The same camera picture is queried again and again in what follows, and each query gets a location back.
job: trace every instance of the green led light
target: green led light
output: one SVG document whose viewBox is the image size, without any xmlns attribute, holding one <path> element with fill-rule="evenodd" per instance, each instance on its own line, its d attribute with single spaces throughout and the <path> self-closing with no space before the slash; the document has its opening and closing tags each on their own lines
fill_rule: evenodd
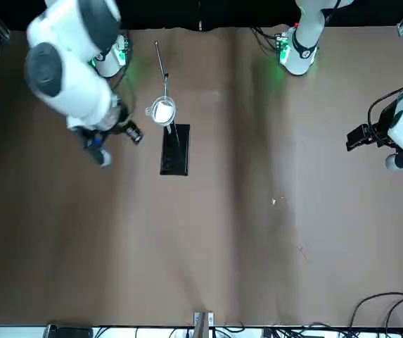
<svg viewBox="0 0 403 338">
<path fill-rule="evenodd" d="M 281 52 L 279 53 L 279 63 L 281 65 L 286 64 L 289 53 L 290 53 L 290 46 L 288 45 L 284 46 Z"/>
</svg>

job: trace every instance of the black wall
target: black wall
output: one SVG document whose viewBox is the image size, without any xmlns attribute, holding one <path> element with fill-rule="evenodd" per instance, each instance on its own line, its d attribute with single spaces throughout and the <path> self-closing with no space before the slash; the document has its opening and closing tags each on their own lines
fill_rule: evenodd
<svg viewBox="0 0 403 338">
<path fill-rule="evenodd" d="M 124 28 L 292 25 L 300 16 L 295 0 L 117 0 Z M 44 0 L 0 0 L 0 17 L 12 30 L 27 24 L 45 9 Z M 337 11 L 334 26 L 393 26 L 403 17 L 403 0 L 355 0 Z"/>
</svg>

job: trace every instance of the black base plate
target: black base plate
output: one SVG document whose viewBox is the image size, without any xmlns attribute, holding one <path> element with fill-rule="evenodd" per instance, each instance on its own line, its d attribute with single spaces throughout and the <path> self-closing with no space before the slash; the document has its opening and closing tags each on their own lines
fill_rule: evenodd
<svg viewBox="0 0 403 338">
<path fill-rule="evenodd" d="M 160 174 L 188 176 L 190 125 L 177 125 L 172 123 L 170 126 L 172 128 L 171 134 L 169 134 L 167 128 L 164 127 Z"/>
</svg>

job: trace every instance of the black cable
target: black cable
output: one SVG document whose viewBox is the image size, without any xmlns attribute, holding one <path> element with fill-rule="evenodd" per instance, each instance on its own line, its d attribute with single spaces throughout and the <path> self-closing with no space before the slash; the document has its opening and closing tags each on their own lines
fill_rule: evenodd
<svg viewBox="0 0 403 338">
<path fill-rule="evenodd" d="M 308 326 L 304 327 L 301 331 L 298 332 L 298 334 L 302 334 L 303 332 L 307 331 L 307 330 L 311 330 L 314 326 L 322 326 L 322 327 L 326 327 L 327 329 L 331 330 L 331 331 L 336 331 L 338 333 L 343 334 L 345 337 L 353 337 L 353 338 L 358 338 L 358 335 L 354 332 L 352 332 L 349 327 L 348 331 L 342 330 L 342 329 L 338 329 L 336 327 L 332 327 L 330 325 L 324 324 L 322 322 L 314 322 L 312 324 L 309 324 Z"/>
<path fill-rule="evenodd" d="M 403 303 L 403 299 L 400 299 L 397 303 L 395 303 L 392 308 L 390 308 L 386 318 L 385 318 L 385 336 L 389 337 L 388 331 L 389 331 L 389 322 L 390 322 L 390 317 L 392 316 L 393 311 Z"/>
<path fill-rule="evenodd" d="M 95 334 L 94 338 L 99 338 L 101 337 L 102 334 L 104 334 L 104 332 L 106 332 L 107 330 L 109 330 L 111 328 L 111 326 L 105 326 L 105 327 L 100 327 L 100 329 L 98 330 L 98 332 Z"/>
<path fill-rule="evenodd" d="M 128 67 L 124 65 L 124 66 L 123 66 L 123 73 L 122 73 L 122 75 L 120 76 L 120 78 L 118 79 L 117 83 L 115 83 L 115 85 L 112 86 L 112 90 L 116 90 L 116 89 L 117 89 L 117 87 L 120 85 L 121 81 L 122 81 L 123 78 L 125 77 L 127 70 L 128 70 Z"/>
<path fill-rule="evenodd" d="M 260 27 L 253 27 L 253 29 L 259 33 L 260 35 L 262 35 L 264 38 L 266 39 L 270 39 L 270 40 L 276 40 L 276 37 L 274 35 L 268 35 L 267 33 L 265 33 L 262 28 Z"/>
<path fill-rule="evenodd" d="M 128 76 L 126 76 L 126 83 L 131 90 L 131 108 L 129 109 L 129 114 L 132 115 L 136 110 L 137 95 L 136 91 L 134 90 L 134 85 L 132 84 Z"/>
<path fill-rule="evenodd" d="M 176 327 L 173 329 L 173 331 L 170 332 L 170 336 L 168 338 L 172 338 L 172 335 L 175 333 L 176 330 L 180 329 L 180 327 Z"/>
<path fill-rule="evenodd" d="M 279 335 L 278 329 L 276 329 L 275 327 L 271 327 L 270 330 L 271 330 L 271 333 L 274 335 L 275 338 L 282 338 Z"/>
<path fill-rule="evenodd" d="M 333 17 L 333 15 L 335 14 L 335 11 L 337 10 L 337 8 L 339 8 L 340 6 L 340 2 L 342 0 L 337 0 L 337 2 L 335 3 L 335 6 L 333 7 L 333 10 L 329 13 L 329 15 L 325 18 L 325 26 L 329 23 L 329 21 L 331 20 L 331 18 Z"/>
<path fill-rule="evenodd" d="M 229 333 L 241 333 L 243 331 L 245 331 L 245 325 L 243 325 L 243 323 L 241 322 L 241 328 L 238 330 L 231 330 L 230 328 L 223 326 L 222 329 L 228 331 Z"/>
<path fill-rule="evenodd" d="M 361 305 L 367 301 L 370 301 L 372 299 L 378 298 L 378 297 L 383 297 L 383 296 L 403 296 L 403 292 L 383 292 L 381 294 L 374 294 L 373 296 L 366 297 L 362 299 L 354 308 L 353 314 L 350 319 L 350 324 L 348 325 L 349 328 L 351 328 L 354 324 L 354 319 L 356 318 L 357 310 L 361 307 Z"/>
<path fill-rule="evenodd" d="M 256 39 L 256 41 L 257 41 L 257 44 L 259 45 L 259 48 L 260 48 L 260 50 L 262 51 L 262 53 L 264 53 L 265 55 L 268 55 L 268 51 L 270 51 L 270 52 L 272 52 L 268 47 L 266 47 L 266 46 L 264 46 L 263 44 L 262 44 L 262 42 L 260 41 L 260 38 L 259 38 L 259 36 L 257 35 L 257 33 L 252 29 L 252 28 L 250 28 L 251 29 L 251 32 L 253 33 L 253 35 L 255 36 L 255 39 Z"/>
<path fill-rule="evenodd" d="M 283 338 L 304 338 L 302 334 L 299 334 L 298 332 L 292 329 L 273 327 L 271 330 L 273 331 L 273 334 L 276 338 L 281 338 L 278 332 L 282 333 Z"/>
<path fill-rule="evenodd" d="M 216 329 L 215 327 L 213 328 L 213 332 L 220 332 L 222 335 L 224 335 L 226 338 L 232 338 L 229 334 L 227 334 L 226 332 L 220 331 L 218 329 Z"/>
<path fill-rule="evenodd" d="M 255 28 L 250 28 L 251 32 L 254 34 L 257 43 L 259 44 L 260 49 L 264 52 L 264 54 L 268 55 L 266 51 L 269 51 L 271 53 L 276 52 L 276 45 L 274 45 L 269 39 L 264 37 L 265 42 L 267 43 L 268 46 L 263 45 L 260 37 L 262 35 L 259 35 L 258 31 Z"/>
<path fill-rule="evenodd" d="M 370 106 L 370 108 L 369 108 L 369 112 L 367 113 L 367 124 L 369 125 L 369 129 L 370 129 L 371 134 L 373 134 L 373 136 L 374 136 L 380 143 L 382 143 L 382 144 L 384 144 L 384 145 L 386 145 L 386 146 L 390 146 L 390 145 L 389 145 L 386 141 L 383 141 L 383 140 L 376 134 L 376 131 L 374 130 L 373 125 L 371 124 L 371 110 L 373 109 L 374 106 L 376 106 L 377 104 L 379 104 L 381 101 L 385 100 L 385 99 L 388 98 L 388 97 L 391 97 L 391 96 L 395 95 L 396 93 L 399 93 L 399 92 L 402 91 L 402 90 L 403 90 L 403 87 L 402 87 L 402 88 L 399 88 L 399 89 L 397 89 L 397 90 L 394 90 L 393 92 L 390 92 L 389 94 L 386 94 L 386 95 L 380 97 L 379 99 L 377 99 L 376 101 L 374 101 L 374 102 L 371 104 L 371 106 Z"/>
</svg>

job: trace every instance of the brown table surface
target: brown table surface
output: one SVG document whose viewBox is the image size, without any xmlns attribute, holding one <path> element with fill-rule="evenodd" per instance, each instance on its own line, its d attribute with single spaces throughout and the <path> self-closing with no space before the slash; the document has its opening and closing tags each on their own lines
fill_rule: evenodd
<svg viewBox="0 0 403 338">
<path fill-rule="evenodd" d="M 326 29 L 303 77 L 247 29 L 133 39 L 145 138 L 110 139 L 103 169 L 26 87 L 24 35 L 0 49 L 0 324 L 185 325 L 207 309 L 217 324 L 346 325 L 365 296 L 403 291 L 403 173 L 387 149 L 345 148 L 403 86 L 394 27 Z M 188 177 L 159 175 L 162 128 L 144 114 L 162 94 L 155 39 L 191 125 Z M 381 325 L 394 300 L 357 324 Z"/>
</svg>

